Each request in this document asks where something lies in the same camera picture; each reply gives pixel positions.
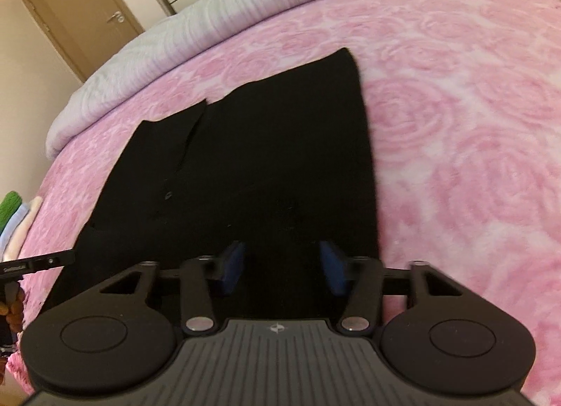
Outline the left hand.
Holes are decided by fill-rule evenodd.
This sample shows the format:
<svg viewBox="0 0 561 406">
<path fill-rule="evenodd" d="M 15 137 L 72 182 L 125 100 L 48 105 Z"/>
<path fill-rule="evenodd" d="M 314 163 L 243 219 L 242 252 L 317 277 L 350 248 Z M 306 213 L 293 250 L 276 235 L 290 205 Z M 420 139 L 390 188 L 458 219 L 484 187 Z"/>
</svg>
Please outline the left hand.
<svg viewBox="0 0 561 406">
<path fill-rule="evenodd" d="M 20 284 L 1 286 L 1 357 L 7 358 L 17 349 L 18 335 L 23 330 L 25 292 Z"/>
</svg>

